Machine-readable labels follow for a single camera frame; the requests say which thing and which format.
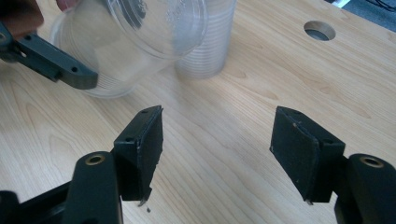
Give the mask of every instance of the clear plastic cup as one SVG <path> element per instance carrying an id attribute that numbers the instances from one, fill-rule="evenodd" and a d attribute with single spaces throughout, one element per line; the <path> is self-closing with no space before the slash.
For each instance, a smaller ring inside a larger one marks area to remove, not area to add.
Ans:
<path id="1" fill-rule="evenodd" d="M 206 22 L 205 0 L 81 0 L 50 42 L 98 72 L 89 95 L 114 98 L 199 46 Z"/>
<path id="2" fill-rule="evenodd" d="M 179 74 L 189 77 L 213 77 L 227 59 L 236 0 L 205 0 L 207 29 L 198 48 L 176 62 Z"/>

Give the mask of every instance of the wooden table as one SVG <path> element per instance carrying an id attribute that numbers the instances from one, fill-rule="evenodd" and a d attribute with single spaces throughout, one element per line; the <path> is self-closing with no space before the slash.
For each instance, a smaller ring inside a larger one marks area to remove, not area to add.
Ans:
<path id="1" fill-rule="evenodd" d="M 48 38 L 60 11 L 39 4 Z M 308 21 L 335 39 L 308 36 Z M 149 201 L 123 204 L 125 223 L 335 223 L 335 195 L 304 203 L 268 149 L 277 105 L 342 139 L 346 156 L 396 165 L 396 34 L 320 0 L 238 0 L 228 61 L 208 79 L 171 66 L 106 100 L 18 64 L 0 73 L 0 189 L 22 202 L 69 181 L 80 157 L 110 150 L 153 105 L 164 108 L 163 154 Z"/>

